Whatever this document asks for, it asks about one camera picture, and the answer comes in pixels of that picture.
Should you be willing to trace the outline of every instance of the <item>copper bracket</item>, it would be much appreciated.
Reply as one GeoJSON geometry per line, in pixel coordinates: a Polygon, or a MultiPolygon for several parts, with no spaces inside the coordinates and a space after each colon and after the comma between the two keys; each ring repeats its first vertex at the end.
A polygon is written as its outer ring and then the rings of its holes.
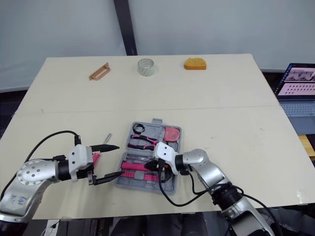
{"type": "Polygon", "coordinates": [[[104,75],[106,75],[110,71],[108,62],[89,76],[89,80],[100,80],[104,75]]]}

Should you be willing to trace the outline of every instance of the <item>laptop screen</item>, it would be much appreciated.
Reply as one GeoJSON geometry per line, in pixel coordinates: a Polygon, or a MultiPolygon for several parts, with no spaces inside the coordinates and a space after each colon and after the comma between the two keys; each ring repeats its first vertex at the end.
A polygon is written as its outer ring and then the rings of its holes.
{"type": "Polygon", "coordinates": [[[315,99],[315,64],[291,63],[274,93],[279,100],[315,99]]]}

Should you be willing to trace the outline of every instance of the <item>laptop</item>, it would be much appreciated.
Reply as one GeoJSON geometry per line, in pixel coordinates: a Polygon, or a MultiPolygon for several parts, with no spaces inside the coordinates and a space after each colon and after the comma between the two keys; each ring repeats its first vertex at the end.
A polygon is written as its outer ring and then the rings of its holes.
{"type": "Polygon", "coordinates": [[[315,134],[315,64],[291,63],[274,91],[297,134],[315,134]]]}

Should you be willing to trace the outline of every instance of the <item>laptop keyboard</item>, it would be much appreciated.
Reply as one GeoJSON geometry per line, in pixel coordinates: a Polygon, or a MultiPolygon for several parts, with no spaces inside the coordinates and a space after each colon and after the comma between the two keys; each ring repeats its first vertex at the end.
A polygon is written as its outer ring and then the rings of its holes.
{"type": "Polygon", "coordinates": [[[315,103],[282,103],[288,117],[313,117],[315,116],[315,103]]]}

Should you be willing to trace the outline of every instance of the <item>screwdriver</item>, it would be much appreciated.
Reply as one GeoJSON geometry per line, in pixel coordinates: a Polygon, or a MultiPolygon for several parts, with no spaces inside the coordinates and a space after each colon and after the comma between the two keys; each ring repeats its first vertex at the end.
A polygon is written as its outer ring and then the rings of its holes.
{"type": "MultiPolygon", "coordinates": [[[[103,144],[107,144],[111,137],[112,137],[112,134],[109,133],[109,134],[107,135],[105,141],[103,142],[103,144]]],[[[97,161],[98,161],[99,158],[100,158],[100,152],[97,151],[97,152],[95,152],[95,153],[93,154],[93,163],[94,163],[94,165],[96,165],[96,163],[97,163],[97,161]]]]}

